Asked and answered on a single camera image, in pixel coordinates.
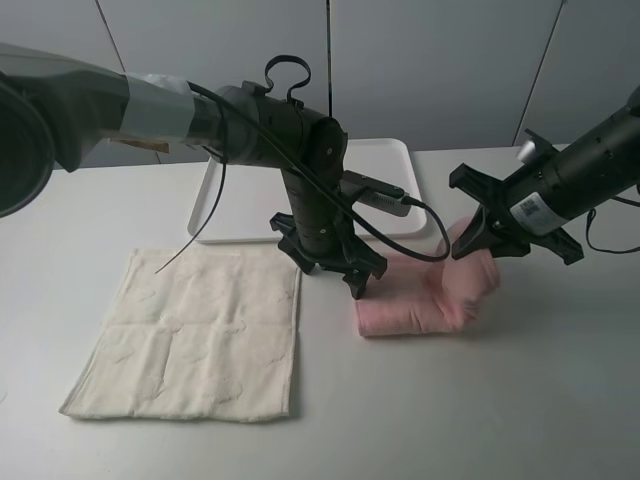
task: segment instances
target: barcode label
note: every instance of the barcode label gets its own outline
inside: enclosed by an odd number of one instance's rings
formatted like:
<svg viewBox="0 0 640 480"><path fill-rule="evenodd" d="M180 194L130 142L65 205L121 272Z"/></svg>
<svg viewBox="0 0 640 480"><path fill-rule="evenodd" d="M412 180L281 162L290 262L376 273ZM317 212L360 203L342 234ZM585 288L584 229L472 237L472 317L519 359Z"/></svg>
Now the barcode label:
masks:
<svg viewBox="0 0 640 480"><path fill-rule="evenodd" d="M545 203L538 192L523 198L509 211L522 228L534 235L546 235L567 223Z"/></svg>

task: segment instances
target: table surface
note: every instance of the table surface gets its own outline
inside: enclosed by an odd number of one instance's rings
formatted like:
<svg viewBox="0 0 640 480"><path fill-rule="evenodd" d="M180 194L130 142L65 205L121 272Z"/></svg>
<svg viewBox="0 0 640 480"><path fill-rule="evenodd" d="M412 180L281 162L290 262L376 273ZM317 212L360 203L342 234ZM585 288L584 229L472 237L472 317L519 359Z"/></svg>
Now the table surface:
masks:
<svg viewBox="0 0 640 480"><path fill-rule="evenodd" d="M504 177L518 167L514 155L422 152L413 162L424 198L450 224L476 205L448 188L449 172L465 162ZM205 168L55 172L31 206L0 220L1 478L640 476L639 255L587 251L572 267L537 248L500 259L502 288L456 336L362 339L340 277L315 273L302 282L292 418L60 415L127 254L184 242ZM599 213L594 242L640 243L633 209L607 204ZM584 219L567 228L581 242L583 229ZM427 237L412 243L437 241L433 230Z"/></svg>

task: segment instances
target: white tray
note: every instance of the white tray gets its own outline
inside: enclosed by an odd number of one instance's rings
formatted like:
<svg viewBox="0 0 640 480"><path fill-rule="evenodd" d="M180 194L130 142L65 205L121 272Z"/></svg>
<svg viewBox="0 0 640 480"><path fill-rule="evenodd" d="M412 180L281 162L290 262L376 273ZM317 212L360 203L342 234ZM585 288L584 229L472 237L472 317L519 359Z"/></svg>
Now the white tray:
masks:
<svg viewBox="0 0 640 480"><path fill-rule="evenodd" d="M344 169L402 187L412 197L421 199L407 146L399 140L350 140ZM196 198L187 231L191 236L207 217L220 185L222 168L209 160ZM374 227L390 237L412 236L427 223L425 212L412 208L406 217L394 217L367 205L356 203L354 210ZM269 220L276 212L291 213L279 170L230 166L218 209L198 236L203 243L279 240ZM369 238L359 225L356 233Z"/></svg>

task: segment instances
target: pink towel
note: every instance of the pink towel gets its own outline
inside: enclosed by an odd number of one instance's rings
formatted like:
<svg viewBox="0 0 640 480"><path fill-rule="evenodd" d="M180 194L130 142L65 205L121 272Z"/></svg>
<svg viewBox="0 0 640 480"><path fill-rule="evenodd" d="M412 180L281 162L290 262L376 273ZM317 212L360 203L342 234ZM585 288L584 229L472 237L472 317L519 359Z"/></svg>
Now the pink towel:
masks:
<svg viewBox="0 0 640 480"><path fill-rule="evenodd" d="M449 229L451 242L470 221L460 220ZM437 251L444 252L444 242ZM458 332L476 319L482 297L500 284L488 250L432 264L404 255L390 256L388 261L382 279L372 278L364 298L356 301L358 332L363 337Z"/></svg>

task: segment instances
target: folded white towel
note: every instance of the folded white towel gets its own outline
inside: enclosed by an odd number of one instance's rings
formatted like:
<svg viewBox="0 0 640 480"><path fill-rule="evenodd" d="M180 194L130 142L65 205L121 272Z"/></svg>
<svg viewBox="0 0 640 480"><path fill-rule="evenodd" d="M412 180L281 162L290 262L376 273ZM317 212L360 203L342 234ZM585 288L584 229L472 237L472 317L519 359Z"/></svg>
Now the folded white towel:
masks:
<svg viewBox="0 0 640 480"><path fill-rule="evenodd" d="M267 420L289 412L300 272L285 255L135 250L60 413Z"/></svg>

